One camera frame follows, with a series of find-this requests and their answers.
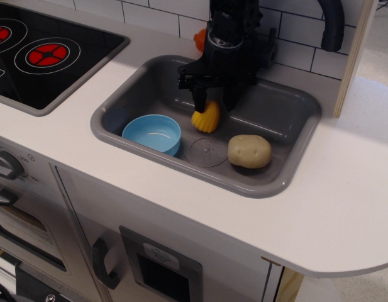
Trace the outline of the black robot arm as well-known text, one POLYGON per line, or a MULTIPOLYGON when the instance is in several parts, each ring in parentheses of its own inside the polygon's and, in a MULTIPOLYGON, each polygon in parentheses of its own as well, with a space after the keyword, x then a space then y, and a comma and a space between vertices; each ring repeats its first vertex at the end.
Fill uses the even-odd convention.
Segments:
POLYGON ((192 93, 195 110, 203 113, 207 89, 223 88, 227 110, 237 104, 242 90, 256 81, 256 27, 262 18, 258 1, 210 1, 201 57, 178 68, 179 89, 192 93))

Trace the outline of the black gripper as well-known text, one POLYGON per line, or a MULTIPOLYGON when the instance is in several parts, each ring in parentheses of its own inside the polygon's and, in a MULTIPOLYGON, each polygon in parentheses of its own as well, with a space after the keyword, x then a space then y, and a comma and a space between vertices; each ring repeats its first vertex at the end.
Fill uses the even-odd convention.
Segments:
POLYGON ((256 82, 257 67, 243 56, 241 47, 241 43, 231 46, 206 30, 202 56, 178 68, 178 87, 193 90, 197 112, 203 113, 205 110, 207 88, 224 87, 223 103, 226 110, 231 111, 235 109, 247 85, 256 82))

